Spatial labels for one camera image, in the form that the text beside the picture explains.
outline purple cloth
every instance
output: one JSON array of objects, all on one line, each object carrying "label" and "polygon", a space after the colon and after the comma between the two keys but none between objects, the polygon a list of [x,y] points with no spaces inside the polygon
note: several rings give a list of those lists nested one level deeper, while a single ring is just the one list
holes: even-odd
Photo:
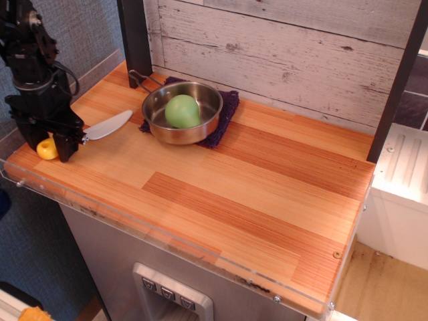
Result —
[{"label": "purple cloth", "polygon": [[[184,81],[185,80],[183,79],[168,77],[167,80],[165,80],[165,85]],[[223,138],[223,135],[226,133],[227,127],[229,126],[229,123],[235,114],[236,109],[238,108],[239,95],[237,91],[232,90],[231,92],[222,92],[219,90],[219,93],[221,94],[221,97],[223,97],[223,108],[220,111],[219,125],[213,133],[206,137],[206,139],[198,142],[198,145],[209,148],[216,147]],[[146,120],[144,120],[142,123],[140,130],[142,132],[150,132],[150,126]]]}]

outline control panel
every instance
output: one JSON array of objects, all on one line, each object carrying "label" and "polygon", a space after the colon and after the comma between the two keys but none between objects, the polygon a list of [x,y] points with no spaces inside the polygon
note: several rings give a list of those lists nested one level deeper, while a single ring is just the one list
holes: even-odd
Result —
[{"label": "control panel", "polygon": [[186,320],[214,321],[213,301],[205,294],[139,262],[132,272],[143,312],[150,321],[164,320],[167,314],[168,320],[174,320],[174,313],[177,320],[184,320],[182,309],[189,316]]}]

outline screw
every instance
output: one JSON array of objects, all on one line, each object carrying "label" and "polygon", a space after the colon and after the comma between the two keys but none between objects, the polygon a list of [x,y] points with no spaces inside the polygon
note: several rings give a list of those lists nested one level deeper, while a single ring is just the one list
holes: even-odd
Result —
[{"label": "screw", "polygon": [[274,300],[275,303],[281,303],[281,297],[280,296],[274,296],[272,299]]}]

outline knife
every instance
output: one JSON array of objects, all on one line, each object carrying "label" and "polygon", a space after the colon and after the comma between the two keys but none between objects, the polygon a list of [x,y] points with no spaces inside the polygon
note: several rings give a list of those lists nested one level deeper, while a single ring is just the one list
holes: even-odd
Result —
[{"label": "knife", "polygon": [[125,125],[131,116],[132,111],[126,110],[103,122],[99,122],[97,125],[87,128],[85,130],[86,135],[82,138],[83,145],[85,145],[89,140],[97,140],[115,132]]}]

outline wooden cutting board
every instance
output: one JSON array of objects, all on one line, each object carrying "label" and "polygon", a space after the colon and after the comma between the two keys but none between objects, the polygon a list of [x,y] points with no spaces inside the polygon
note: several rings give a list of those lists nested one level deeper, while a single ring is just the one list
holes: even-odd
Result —
[{"label": "wooden cutting board", "polygon": [[72,108],[88,126],[127,109],[130,122],[67,163],[24,145],[5,169],[307,315],[325,313],[375,167],[365,161],[372,137],[241,99],[218,147],[173,146],[139,131],[146,96],[128,87],[123,63]]}]

